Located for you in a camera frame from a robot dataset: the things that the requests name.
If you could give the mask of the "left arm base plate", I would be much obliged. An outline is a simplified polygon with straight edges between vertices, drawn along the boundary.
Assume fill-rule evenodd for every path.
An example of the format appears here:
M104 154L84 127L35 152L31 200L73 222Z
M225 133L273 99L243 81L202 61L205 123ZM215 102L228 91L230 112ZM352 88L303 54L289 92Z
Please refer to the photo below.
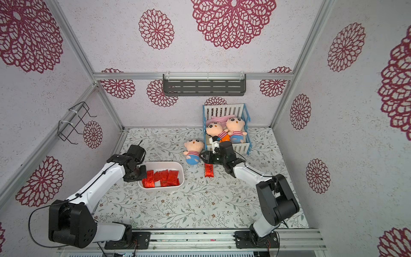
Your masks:
M119 241L106 242L105 250L147 250L150 243L150 232L131 232Z

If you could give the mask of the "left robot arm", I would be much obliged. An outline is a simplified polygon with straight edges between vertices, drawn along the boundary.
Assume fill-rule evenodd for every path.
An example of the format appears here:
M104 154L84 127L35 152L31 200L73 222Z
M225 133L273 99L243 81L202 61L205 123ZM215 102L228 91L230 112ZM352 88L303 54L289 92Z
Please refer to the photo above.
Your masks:
M48 238L55 243L85 248L91 243L106 242L128 248L133 244L130 225L96 222L93 212L107 191L119 180L131 183L147 177L143 164L146 150L131 145L124 154L111 156L103 168L75 194L56 200L49 207Z

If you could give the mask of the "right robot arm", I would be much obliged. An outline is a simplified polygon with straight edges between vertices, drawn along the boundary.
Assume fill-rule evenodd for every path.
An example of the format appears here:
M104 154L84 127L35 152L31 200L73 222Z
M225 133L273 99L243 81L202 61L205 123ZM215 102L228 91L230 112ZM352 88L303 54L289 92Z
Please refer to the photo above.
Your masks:
M250 226L249 238L255 243L267 239L286 219L300 211L287 179L281 175L264 175L239 157L232 143L225 141L213 151L203 151L205 164L221 165L226 173L256 189L262 216Z

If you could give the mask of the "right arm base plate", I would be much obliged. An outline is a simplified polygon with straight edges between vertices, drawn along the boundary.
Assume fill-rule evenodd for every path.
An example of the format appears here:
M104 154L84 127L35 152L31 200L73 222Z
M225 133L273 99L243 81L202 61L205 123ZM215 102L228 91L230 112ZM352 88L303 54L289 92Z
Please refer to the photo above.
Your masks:
M246 249L246 248L279 248L280 241L275 232L272 232L264 237L259 237L255 232L252 231L235 231L234 241L236 248Z

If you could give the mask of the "white plastic storage box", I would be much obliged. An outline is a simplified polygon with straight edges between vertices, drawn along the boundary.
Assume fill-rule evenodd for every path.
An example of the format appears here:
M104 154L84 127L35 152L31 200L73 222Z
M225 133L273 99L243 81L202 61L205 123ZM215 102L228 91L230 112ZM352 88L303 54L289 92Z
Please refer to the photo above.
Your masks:
M147 178L138 182L144 191L172 191L183 186L183 166L178 162L147 162L143 164Z

